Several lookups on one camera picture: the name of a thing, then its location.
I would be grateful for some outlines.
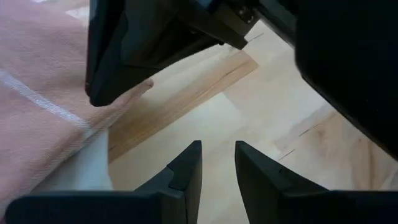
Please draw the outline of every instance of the light wood plank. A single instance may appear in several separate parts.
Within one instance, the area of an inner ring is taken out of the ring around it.
[[[212,157],[213,149],[243,124],[239,111],[223,93],[219,93],[111,163],[109,173],[114,188],[135,189],[196,139],[204,140],[203,158]]]
[[[257,64],[251,57],[241,51],[199,76],[168,100],[153,106],[150,111],[140,116],[132,115],[134,119],[131,120],[128,118],[130,114],[140,107],[135,105],[110,129],[109,160],[123,155],[256,68]]]

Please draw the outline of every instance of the pink blanket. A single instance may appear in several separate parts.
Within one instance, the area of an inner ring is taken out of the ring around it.
[[[0,1],[0,220],[62,161],[107,128],[151,81],[111,106],[84,92],[87,31],[29,0]]]

